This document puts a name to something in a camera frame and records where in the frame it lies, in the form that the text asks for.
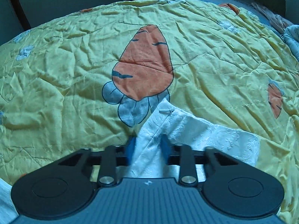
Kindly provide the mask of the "yellow carrot print quilt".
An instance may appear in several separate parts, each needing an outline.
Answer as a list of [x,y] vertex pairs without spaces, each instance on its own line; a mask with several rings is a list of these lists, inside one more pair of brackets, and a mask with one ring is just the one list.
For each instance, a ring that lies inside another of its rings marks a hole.
[[123,1],[1,45],[1,180],[138,134],[129,176],[163,168],[159,135],[212,146],[276,177],[298,223],[298,59],[243,8]]

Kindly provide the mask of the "patterned crumpled cloth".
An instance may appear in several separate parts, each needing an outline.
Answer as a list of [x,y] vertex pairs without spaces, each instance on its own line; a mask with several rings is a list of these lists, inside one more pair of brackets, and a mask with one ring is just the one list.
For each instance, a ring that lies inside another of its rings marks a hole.
[[257,3],[252,3],[252,5],[256,10],[262,13],[268,19],[270,25],[282,35],[283,40],[298,60],[298,25],[293,24],[278,14],[274,14],[265,6]]

